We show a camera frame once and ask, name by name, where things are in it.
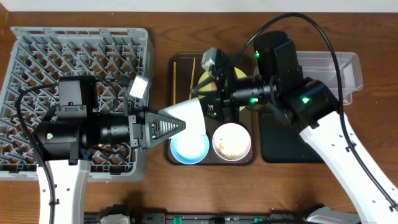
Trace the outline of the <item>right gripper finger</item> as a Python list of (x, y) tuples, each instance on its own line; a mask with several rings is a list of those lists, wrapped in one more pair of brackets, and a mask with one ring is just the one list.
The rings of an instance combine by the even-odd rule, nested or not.
[(225, 118), (227, 121), (239, 121), (239, 106), (236, 103), (230, 103), (226, 107)]
[[(199, 91), (204, 91), (204, 92), (209, 92), (209, 91), (211, 91), (210, 83), (208, 83), (208, 84), (206, 84), (205, 86), (201, 87), (201, 88), (199, 89)], [(205, 95), (194, 96), (194, 95), (192, 94), (192, 98), (196, 98), (196, 97), (198, 97), (199, 99), (201, 99), (201, 98), (205, 97)]]

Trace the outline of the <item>white cup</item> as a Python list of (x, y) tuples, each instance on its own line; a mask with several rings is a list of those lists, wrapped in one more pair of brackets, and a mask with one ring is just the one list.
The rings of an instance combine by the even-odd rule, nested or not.
[(198, 97), (164, 108), (159, 111), (159, 114), (171, 116), (185, 122), (185, 129), (170, 137), (171, 139), (206, 134), (205, 119)]

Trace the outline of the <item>wooden chopstick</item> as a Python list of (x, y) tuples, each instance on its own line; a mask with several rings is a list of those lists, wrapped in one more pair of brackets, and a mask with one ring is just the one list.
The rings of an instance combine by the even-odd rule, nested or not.
[(192, 74), (190, 79), (190, 91), (189, 91), (189, 100), (192, 99), (192, 88), (193, 88), (193, 81), (195, 77), (195, 66), (196, 66), (196, 57), (193, 58), (193, 65), (192, 65)]
[(173, 63), (173, 105), (176, 104), (177, 63)]

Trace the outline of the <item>white bowl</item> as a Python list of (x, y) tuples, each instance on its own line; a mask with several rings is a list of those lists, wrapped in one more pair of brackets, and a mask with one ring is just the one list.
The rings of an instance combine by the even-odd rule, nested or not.
[[(235, 144), (240, 144), (244, 146), (244, 155), (236, 160), (225, 159), (218, 152), (218, 146), (222, 142), (233, 142)], [(211, 143), (213, 146), (213, 150), (220, 158), (225, 161), (236, 162), (242, 160), (245, 156), (249, 154), (249, 151), (251, 149), (251, 136), (244, 126), (237, 123), (226, 123), (216, 129), (213, 134)]]

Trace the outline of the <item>light blue bowl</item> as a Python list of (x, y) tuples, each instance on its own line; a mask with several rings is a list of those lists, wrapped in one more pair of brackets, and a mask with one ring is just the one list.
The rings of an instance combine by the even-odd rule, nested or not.
[(180, 163), (193, 165), (201, 162), (208, 154), (210, 142), (207, 135), (173, 138), (170, 150)]

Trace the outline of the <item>rice leftovers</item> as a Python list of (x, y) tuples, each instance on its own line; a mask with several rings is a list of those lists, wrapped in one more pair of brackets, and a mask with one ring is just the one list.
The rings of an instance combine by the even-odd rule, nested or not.
[(228, 160), (236, 160), (245, 153), (244, 146), (233, 142), (222, 142), (218, 146), (218, 152), (222, 157)]

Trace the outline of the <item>green orange snack wrapper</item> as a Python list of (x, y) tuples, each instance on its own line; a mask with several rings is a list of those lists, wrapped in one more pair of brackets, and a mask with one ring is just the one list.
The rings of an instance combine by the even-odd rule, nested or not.
[(211, 91), (216, 91), (217, 90), (216, 83), (215, 82), (211, 82), (210, 83), (210, 88), (211, 88)]

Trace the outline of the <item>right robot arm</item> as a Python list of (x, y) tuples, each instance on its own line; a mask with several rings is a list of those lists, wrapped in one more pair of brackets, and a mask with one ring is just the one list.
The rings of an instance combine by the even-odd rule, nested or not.
[(219, 49), (203, 54), (214, 91), (192, 88), (203, 114), (217, 121), (237, 121), (239, 108), (267, 105), (282, 124), (299, 133), (344, 188), (361, 223), (397, 222), (397, 187), (383, 173), (350, 126), (340, 102), (321, 81), (303, 75), (295, 45), (285, 32), (254, 39), (259, 70), (238, 78), (230, 59)]

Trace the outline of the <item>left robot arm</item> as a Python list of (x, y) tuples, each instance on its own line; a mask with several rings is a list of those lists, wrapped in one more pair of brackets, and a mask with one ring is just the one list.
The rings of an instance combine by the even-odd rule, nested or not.
[(186, 128), (181, 119), (149, 108), (129, 115), (95, 112), (96, 82), (91, 76), (60, 78), (59, 104), (47, 112), (35, 131), (44, 160), (37, 168), (40, 223), (83, 223), (92, 154), (101, 144), (150, 149)]

